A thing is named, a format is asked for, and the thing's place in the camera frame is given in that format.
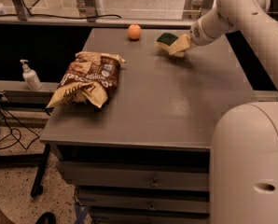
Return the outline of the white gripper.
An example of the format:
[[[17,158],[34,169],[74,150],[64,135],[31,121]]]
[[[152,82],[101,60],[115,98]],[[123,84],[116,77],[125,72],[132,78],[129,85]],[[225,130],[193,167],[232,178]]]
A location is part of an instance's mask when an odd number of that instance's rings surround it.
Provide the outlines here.
[[[191,25],[190,35],[181,35],[168,47],[173,56],[183,56],[187,49],[208,45],[221,36],[220,19],[218,16],[204,15]]]

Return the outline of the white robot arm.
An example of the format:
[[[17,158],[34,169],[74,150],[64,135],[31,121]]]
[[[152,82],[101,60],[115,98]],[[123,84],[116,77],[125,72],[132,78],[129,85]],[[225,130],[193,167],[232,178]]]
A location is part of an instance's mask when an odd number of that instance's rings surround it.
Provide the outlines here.
[[[170,54],[226,35],[259,101],[217,123],[210,157],[210,224],[278,224],[278,21],[271,0],[215,0]]]

